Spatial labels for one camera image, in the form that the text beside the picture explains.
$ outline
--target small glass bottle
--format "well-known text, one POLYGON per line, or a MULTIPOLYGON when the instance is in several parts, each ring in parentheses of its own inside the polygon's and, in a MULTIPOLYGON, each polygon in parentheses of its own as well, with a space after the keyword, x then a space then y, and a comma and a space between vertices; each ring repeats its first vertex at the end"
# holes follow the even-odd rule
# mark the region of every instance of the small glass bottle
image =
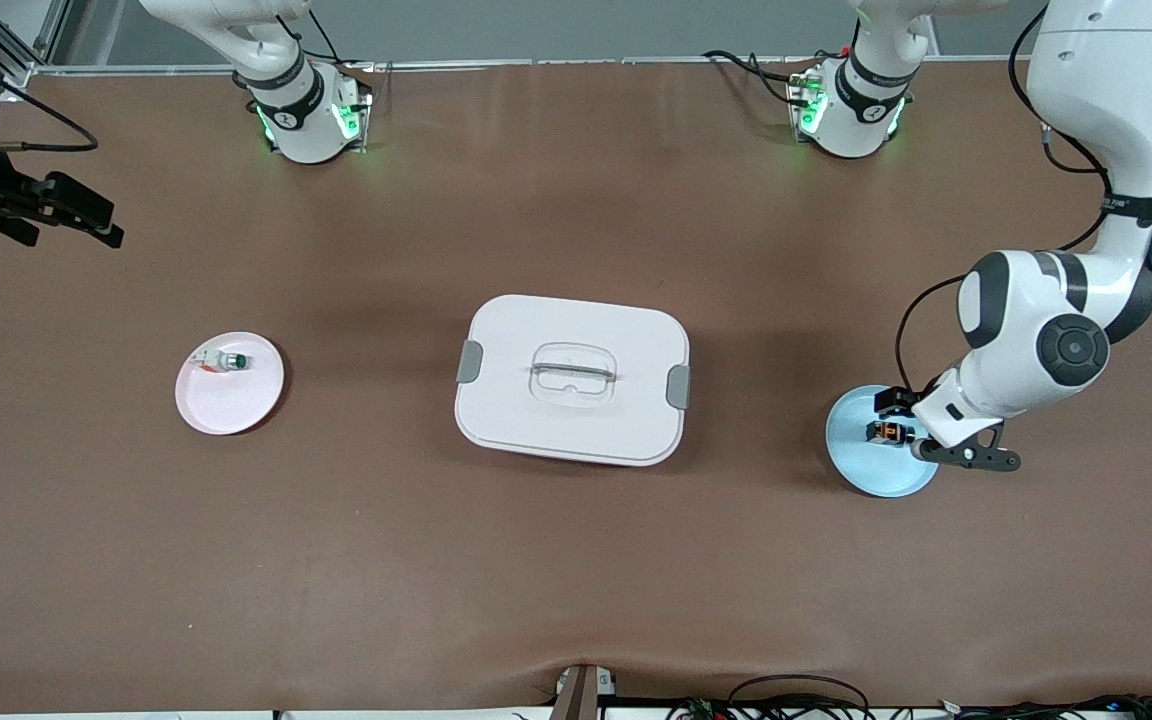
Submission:
POLYGON ((223 350, 199 350, 189 357, 189 361, 210 373, 228 373, 230 370, 251 367, 251 357, 223 350))

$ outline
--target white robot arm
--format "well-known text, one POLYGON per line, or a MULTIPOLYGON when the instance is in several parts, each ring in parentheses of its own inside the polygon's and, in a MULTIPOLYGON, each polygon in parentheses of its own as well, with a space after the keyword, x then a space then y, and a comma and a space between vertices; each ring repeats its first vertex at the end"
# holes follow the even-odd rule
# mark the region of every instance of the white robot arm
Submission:
POLYGON ((370 92, 332 65, 306 59, 279 20, 300 18, 310 0, 141 0, 220 53, 256 99, 270 142, 285 158, 323 162, 364 141, 370 92))
POLYGON ((1028 90, 1044 122, 1102 159, 1106 215, 1087 253, 1007 250, 970 270, 957 314, 972 350, 930 392, 876 402, 922 420, 926 460, 965 464, 983 430, 1086 388, 1152 313, 1152 0, 1052 0, 1028 90))
POLYGON ((841 158, 872 154, 892 132, 910 79, 927 55, 925 15, 992 10, 1007 0, 846 0, 858 15, 849 53, 808 70, 796 88, 806 103, 791 112, 805 141, 841 158))

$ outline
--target brown tabletop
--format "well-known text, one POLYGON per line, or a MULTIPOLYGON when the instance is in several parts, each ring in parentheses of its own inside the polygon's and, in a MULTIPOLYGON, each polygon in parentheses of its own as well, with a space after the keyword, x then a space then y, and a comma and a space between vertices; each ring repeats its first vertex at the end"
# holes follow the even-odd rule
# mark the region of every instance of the brown tabletop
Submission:
MULTIPOLYGON (((0 237, 0 711, 511 705, 577 661, 622 694, 773 670, 887 705, 1152 694, 1152 320, 1009 424, 1018 473, 886 501, 824 455, 831 402, 896 381, 918 290, 1096 213, 1001 65, 930 65, 864 161, 700 65, 382 77, 369 152, 324 167, 262 150, 226 77, 31 88, 101 146, 15 164, 99 188, 127 242, 0 237), (461 342, 513 291, 675 314, 676 454, 468 442, 461 342), (283 347, 291 391, 205 437, 174 378, 233 329, 283 347)), ((67 136, 9 105, 17 137, 67 136)), ((911 324, 916 382, 965 350, 952 295, 911 324)))

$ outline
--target white lid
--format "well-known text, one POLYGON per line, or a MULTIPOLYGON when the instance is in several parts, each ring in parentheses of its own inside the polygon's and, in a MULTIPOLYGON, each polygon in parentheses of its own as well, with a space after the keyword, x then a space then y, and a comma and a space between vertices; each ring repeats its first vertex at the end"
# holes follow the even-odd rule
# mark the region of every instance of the white lid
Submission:
POLYGON ((283 393, 283 357, 259 334, 225 333, 189 354, 177 373, 177 410, 189 427, 211 435, 241 433, 265 418, 283 393), (238 353, 247 370, 211 373, 188 357, 200 350, 238 353))
POLYGON ((456 422, 498 450, 652 465, 682 438, 687 333, 659 310, 506 295, 473 316, 456 422))

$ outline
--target black and orange battery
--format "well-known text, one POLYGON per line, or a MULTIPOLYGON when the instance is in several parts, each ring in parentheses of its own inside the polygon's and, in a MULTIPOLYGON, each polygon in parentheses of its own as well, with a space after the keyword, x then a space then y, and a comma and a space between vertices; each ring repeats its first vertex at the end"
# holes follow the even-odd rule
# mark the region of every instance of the black and orange battery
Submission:
POLYGON ((865 439, 877 445, 909 445, 914 442, 914 429, 900 423, 873 420, 865 427, 865 439))

